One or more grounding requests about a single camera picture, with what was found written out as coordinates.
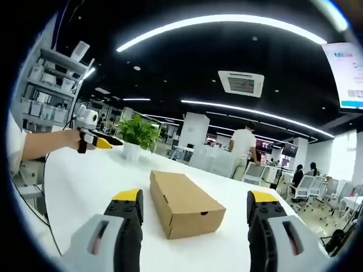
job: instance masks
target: ceiling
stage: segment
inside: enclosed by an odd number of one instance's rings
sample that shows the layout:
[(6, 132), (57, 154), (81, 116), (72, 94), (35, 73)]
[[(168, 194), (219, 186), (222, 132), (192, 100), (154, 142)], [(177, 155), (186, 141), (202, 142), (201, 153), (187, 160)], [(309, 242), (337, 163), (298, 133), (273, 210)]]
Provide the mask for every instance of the ceiling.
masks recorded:
[[(344, 114), (339, 112), (334, 78), (321, 46), (295, 33), (262, 24), (206, 23), (168, 31), (120, 53), (116, 51), (120, 45), (163, 25), (216, 14), (274, 18), (299, 26), (329, 43), (344, 41), (309, 1), (143, 0), (127, 5), (122, 1), (71, 1), (62, 22), (57, 50), (70, 55), (80, 40), (90, 45), (82, 61), (89, 63), (95, 58), (96, 73), (82, 86), (80, 96), (84, 99), (91, 95), (98, 99), (107, 97), (110, 99), (107, 103), (116, 108), (127, 106), (144, 114), (178, 119), (188, 111), (222, 113), (226, 116), (206, 115), (211, 125), (228, 129), (244, 127), (246, 119), (256, 120), (270, 124), (259, 124), (257, 134), (279, 140), (296, 136), (328, 139), (286, 121), (180, 102), (184, 99), (233, 105), (315, 128), (339, 120)], [(261, 98), (226, 93), (219, 70), (264, 75)], [(97, 87), (110, 94), (95, 91)], [(151, 100), (122, 101), (113, 96)], [(339, 134), (356, 128), (362, 117), (355, 117), (335, 126), (326, 125), (324, 131)], [(209, 132), (232, 133), (212, 127)]]

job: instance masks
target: monitor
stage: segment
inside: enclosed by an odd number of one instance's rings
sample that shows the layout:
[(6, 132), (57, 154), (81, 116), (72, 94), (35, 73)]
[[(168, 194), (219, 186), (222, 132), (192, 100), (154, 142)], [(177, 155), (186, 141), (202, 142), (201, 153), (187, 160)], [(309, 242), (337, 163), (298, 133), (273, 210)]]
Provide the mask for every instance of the monitor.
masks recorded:
[(363, 113), (363, 52), (351, 42), (322, 47), (336, 83), (340, 111)]
[(290, 158), (295, 158), (297, 150), (297, 146), (291, 143), (285, 143), (284, 149), (282, 149), (282, 154)]
[(263, 153), (272, 154), (273, 142), (256, 140), (256, 150)]

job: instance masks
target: ceiling vent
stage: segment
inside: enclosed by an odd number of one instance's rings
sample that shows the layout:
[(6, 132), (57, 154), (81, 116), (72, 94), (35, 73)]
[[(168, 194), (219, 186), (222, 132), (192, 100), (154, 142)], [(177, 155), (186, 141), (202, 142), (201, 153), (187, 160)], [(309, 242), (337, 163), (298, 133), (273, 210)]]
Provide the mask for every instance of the ceiling vent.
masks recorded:
[(225, 92), (236, 95), (261, 97), (263, 75), (232, 71), (218, 71)]

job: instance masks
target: cardboard box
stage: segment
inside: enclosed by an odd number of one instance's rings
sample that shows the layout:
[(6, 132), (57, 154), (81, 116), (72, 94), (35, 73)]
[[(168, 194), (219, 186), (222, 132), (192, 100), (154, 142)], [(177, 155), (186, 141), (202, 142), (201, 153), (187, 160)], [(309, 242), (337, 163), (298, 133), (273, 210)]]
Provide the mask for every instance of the cardboard box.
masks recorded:
[(150, 193), (168, 239), (214, 232), (226, 212), (183, 174), (152, 171)]

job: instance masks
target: white shelving unit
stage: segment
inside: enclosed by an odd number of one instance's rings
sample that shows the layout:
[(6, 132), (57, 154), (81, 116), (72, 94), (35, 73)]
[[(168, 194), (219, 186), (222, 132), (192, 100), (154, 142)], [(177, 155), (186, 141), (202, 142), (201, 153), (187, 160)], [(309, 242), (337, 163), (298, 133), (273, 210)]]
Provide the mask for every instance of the white shelving unit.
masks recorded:
[(34, 123), (40, 126), (44, 127), (52, 127), (52, 126), (64, 126), (67, 122), (71, 119), (71, 114), (73, 111), (73, 108), (75, 106), (75, 102), (78, 97), (79, 90), (81, 89), (83, 78), (86, 75), (86, 73), (91, 69), (91, 66), (94, 62), (94, 59), (90, 62), (90, 64), (84, 65), (78, 61), (75, 61), (74, 59), (71, 59), (68, 56), (65, 56), (55, 50), (49, 50), (49, 49), (40, 49), (40, 57), (39, 59), (42, 59), (44, 61), (53, 63), (55, 65), (59, 65), (65, 69), (67, 69), (68, 73), (63, 73), (61, 71), (55, 70), (53, 68), (48, 67), (47, 65), (44, 66), (44, 72), (50, 75), (54, 75), (58, 78), (67, 78), (75, 82), (75, 85), (73, 87), (73, 92), (65, 91), (61, 88), (61, 86), (54, 85), (48, 82), (41, 82), (38, 80), (33, 80), (28, 78), (27, 79), (27, 86), (32, 87), (28, 88), (27, 90), (30, 91), (29, 97), (32, 97), (35, 92), (39, 91), (42, 93), (45, 93), (47, 95), (51, 95), (52, 97), (58, 97), (61, 100), (66, 101), (66, 110), (67, 110), (67, 117), (65, 118), (65, 122), (56, 122), (53, 120), (45, 120), (42, 119), (41, 116), (32, 116), (29, 114), (23, 114), (23, 119), (27, 120), (28, 123)]

